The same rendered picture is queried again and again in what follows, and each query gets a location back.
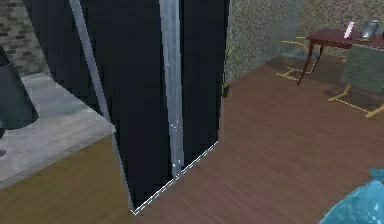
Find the grey metal teapot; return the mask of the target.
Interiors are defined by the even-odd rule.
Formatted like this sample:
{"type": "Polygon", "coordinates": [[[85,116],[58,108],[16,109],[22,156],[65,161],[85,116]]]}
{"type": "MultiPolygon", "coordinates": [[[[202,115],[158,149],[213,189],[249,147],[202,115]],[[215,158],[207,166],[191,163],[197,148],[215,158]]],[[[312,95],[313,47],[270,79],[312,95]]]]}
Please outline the grey metal teapot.
{"type": "Polygon", "coordinates": [[[368,20],[364,23],[361,29],[361,37],[371,39],[380,27],[380,20],[368,20]]]}

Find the green house plant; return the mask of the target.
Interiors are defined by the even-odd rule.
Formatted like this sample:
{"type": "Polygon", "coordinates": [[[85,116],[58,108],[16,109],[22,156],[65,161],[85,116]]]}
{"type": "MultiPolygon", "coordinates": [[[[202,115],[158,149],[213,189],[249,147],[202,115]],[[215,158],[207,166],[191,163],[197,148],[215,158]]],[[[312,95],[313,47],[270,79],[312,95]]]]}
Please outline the green house plant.
{"type": "Polygon", "coordinates": [[[222,84],[222,97],[226,98],[229,94],[230,81],[229,81],[229,66],[238,59],[236,55],[236,46],[230,40],[226,43],[225,60],[224,60],[224,73],[222,84]]]}

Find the black sliding glass door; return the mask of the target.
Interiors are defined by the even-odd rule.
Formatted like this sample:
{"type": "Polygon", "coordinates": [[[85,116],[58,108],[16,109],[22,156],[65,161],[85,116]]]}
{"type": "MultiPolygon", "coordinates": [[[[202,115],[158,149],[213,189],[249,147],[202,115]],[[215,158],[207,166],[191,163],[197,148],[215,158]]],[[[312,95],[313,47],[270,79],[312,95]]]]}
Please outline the black sliding glass door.
{"type": "Polygon", "coordinates": [[[139,213],[219,141],[230,0],[22,0],[56,82],[108,119],[139,213]]]}

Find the pale grey table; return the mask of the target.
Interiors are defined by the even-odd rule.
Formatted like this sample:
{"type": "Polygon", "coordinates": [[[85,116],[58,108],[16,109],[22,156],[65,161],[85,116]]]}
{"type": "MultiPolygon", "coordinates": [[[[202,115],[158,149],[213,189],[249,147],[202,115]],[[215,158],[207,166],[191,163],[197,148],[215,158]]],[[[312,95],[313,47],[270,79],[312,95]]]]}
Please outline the pale grey table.
{"type": "Polygon", "coordinates": [[[0,138],[0,190],[100,139],[115,127],[44,73],[22,79],[39,118],[0,138]]]}

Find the dark red wooden table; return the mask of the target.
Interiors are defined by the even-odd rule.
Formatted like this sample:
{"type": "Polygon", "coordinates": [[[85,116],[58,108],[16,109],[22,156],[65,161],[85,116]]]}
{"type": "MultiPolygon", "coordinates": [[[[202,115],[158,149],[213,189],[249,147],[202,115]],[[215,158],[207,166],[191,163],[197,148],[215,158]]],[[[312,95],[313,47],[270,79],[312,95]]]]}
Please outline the dark red wooden table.
{"type": "Polygon", "coordinates": [[[306,39],[309,41],[308,53],[307,53],[305,65],[302,69],[300,78],[297,81],[297,85],[301,84],[306,74],[307,68],[312,59],[312,54],[313,54],[315,45],[320,46],[319,56],[317,57],[317,61],[315,62],[315,65],[317,65],[317,63],[319,62],[322,56],[323,49],[325,47],[350,49],[353,44],[359,43],[360,38],[361,38],[361,32],[358,30],[353,30],[351,32],[351,37],[347,39],[344,38],[344,31],[339,29],[324,28],[309,34],[306,37],[306,39]]]}

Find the dark grey lamp shade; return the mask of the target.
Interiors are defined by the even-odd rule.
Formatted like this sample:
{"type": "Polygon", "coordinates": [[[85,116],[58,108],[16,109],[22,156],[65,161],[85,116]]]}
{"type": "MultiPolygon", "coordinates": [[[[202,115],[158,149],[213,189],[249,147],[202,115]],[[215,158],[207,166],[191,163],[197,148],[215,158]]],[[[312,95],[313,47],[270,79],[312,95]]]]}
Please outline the dark grey lamp shade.
{"type": "Polygon", "coordinates": [[[0,121],[7,130],[24,128],[39,118],[12,61],[0,44],[0,121]]]}

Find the yellow frame chair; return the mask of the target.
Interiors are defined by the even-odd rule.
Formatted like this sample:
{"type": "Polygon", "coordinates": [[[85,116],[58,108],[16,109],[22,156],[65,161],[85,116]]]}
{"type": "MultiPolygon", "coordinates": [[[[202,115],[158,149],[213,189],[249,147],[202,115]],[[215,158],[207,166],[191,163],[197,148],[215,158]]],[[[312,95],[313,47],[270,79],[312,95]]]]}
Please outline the yellow frame chair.
{"type": "Polygon", "coordinates": [[[349,48],[344,41],[312,39],[305,36],[297,36],[294,40],[282,40],[281,43],[290,45],[290,48],[281,54],[284,59],[290,61],[290,64],[284,72],[278,73],[278,76],[295,82],[314,72],[326,47],[349,48]]]}
{"type": "Polygon", "coordinates": [[[343,100],[343,97],[349,93],[352,87],[357,87],[368,93],[384,95],[384,49],[353,44],[347,54],[341,81],[346,84],[344,90],[329,98],[329,102],[337,101],[363,111],[367,118],[383,111],[384,102],[378,108],[369,111],[343,100]]]}

